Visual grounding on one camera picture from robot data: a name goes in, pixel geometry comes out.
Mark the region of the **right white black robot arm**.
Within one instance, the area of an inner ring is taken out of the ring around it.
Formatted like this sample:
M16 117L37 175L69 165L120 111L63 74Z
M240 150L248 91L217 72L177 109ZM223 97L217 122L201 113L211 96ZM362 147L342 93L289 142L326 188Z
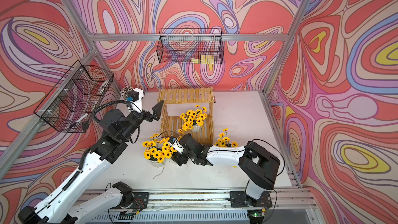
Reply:
M179 140L169 137L171 159L180 167L189 160L200 166L239 167L249 181L244 191L231 191L229 201L232 208L273 206L270 192L274 190L280 160L254 141L240 147L219 147L202 145L192 135L186 134Z

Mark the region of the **sunflower pot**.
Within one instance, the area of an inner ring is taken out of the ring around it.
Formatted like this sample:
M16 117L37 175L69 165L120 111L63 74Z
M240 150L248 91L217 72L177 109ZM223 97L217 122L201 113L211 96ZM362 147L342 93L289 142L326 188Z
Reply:
M223 131L218 135L216 142L214 143L217 147L222 148L237 148L238 143L231 141L230 137L228 136L228 128L224 128Z
M159 133L154 133L150 137L150 140L142 143L142 146L145 148L144 158L155 168L163 167L166 159L163 150L163 141L159 138L159 135Z
M162 156L165 159L170 159L174 153L177 152L177 150L172 146L172 144L169 142L170 138L163 138L162 139Z
M207 117L207 108L205 106L196 105L194 110L188 110L179 115L182 124L178 129L178 133L185 134L188 131L193 133L199 132L204 126Z

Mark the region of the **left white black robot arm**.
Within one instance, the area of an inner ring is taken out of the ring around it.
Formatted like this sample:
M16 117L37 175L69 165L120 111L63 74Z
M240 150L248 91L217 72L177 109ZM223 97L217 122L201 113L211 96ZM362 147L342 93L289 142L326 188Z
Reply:
M158 121L163 101L152 112L142 109L142 97L129 97L96 107L91 117L103 128L101 138L86 149L74 172L36 206L26 206L18 214L23 224L84 224L114 207L131 208L138 201L130 186L117 182L104 193L81 206L75 202L127 148L132 134L143 121Z

